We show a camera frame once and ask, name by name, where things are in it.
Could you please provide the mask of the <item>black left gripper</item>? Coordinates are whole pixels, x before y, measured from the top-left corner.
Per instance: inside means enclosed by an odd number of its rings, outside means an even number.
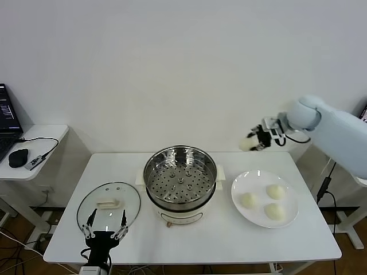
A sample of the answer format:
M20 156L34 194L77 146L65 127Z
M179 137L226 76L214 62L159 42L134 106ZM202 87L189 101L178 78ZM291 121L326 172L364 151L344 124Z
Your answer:
M111 265L110 250L117 247L119 240L128 233L126 211L123 210L120 228L114 233L112 231L93 232L92 226L96 212L97 209L94 209L87 222L81 226L85 236L85 244L90 249L88 265Z

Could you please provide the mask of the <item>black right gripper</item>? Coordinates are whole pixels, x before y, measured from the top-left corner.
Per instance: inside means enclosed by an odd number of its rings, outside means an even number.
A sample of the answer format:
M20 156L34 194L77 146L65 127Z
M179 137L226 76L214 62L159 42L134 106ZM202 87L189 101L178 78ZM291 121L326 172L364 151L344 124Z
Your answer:
M262 151L265 148L271 147L272 137L269 132L263 130L263 127L261 125L257 125L251 128L251 131L248 134L248 136L255 136L255 135L257 135L259 144L251 147L249 149L250 151Z

